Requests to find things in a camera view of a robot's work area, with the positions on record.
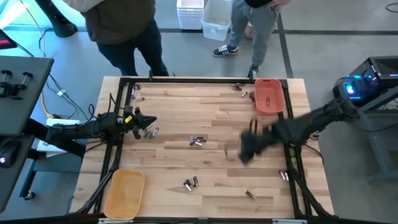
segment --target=black pants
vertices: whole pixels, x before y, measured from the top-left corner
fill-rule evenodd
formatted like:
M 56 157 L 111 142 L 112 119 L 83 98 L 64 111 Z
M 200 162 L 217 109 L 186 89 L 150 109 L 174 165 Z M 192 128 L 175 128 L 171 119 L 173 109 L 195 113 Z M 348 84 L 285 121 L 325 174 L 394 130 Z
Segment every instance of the black pants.
M 153 76 L 168 76 L 167 68 L 162 61 L 162 41 L 156 21 L 137 37 L 120 44 L 98 44 L 99 51 L 119 68 L 122 75 L 136 76 L 134 51 L 137 48 L 152 70 Z

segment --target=person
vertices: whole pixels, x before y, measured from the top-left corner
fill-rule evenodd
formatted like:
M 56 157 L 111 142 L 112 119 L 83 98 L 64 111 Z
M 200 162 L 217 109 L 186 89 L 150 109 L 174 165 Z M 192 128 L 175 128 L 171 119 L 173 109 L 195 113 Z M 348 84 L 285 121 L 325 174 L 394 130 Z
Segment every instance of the person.
M 151 75 L 169 75 L 162 60 L 160 31 L 154 20 L 155 0 L 63 1 L 83 14 L 90 39 L 122 75 L 138 75 L 135 49 L 150 66 Z
M 233 0 L 231 38 L 228 45 L 215 49 L 213 55 L 222 57 L 238 53 L 238 45 L 250 22 L 254 29 L 252 64 L 248 78 L 257 78 L 267 52 L 267 41 L 279 15 L 280 8 L 292 0 Z

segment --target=jeans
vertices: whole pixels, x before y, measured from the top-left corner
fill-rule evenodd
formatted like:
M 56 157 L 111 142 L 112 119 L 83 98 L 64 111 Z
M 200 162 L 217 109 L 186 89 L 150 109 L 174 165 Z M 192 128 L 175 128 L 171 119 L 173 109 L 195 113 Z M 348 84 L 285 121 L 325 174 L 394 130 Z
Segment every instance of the jeans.
M 99 44 L 99 51 L 122 75 L 137 76 L 134 51 L 138 49 L 152 70 L 153 76 L 168 76 L 162 61 L 162 41 L 156 21 L 153 20 L 137 37 L 120 44 Z
M 259 8 L 250 7 L 244 0 L 233 0 L 231 18 L 231 40 L 229 46 L 236 48 L 248 22 L 254 29 L 252 65 L 262 65 L 267 52 L 267 41 L 272 34 L 279 11 L 267 6 Z

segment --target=gray sweatpants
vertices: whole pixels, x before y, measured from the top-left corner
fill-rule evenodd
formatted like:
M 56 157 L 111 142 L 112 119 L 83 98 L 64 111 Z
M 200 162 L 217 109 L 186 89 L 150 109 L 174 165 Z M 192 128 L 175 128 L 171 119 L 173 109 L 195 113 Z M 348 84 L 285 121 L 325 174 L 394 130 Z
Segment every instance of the gray sweatpants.
M 267 41 L 272 34 L 279 11 L 267 6 L 253 8 L 244 0 L 233 0 L 231 18 L 231 40 L 229 45 L 237 47 L 244 30 L 250 22 L 254 29 L 252 65 L 259 67 L 266 57 Z

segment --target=red tray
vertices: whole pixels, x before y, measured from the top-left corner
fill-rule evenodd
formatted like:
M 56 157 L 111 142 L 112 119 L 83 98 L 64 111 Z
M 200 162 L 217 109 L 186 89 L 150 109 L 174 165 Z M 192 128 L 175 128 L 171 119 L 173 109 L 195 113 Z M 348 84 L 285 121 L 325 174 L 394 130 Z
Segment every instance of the red tray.
M 278 79 L 257 79 L 254 96 L 258 114 L 276 114 L 285 110 L 284 92 Z

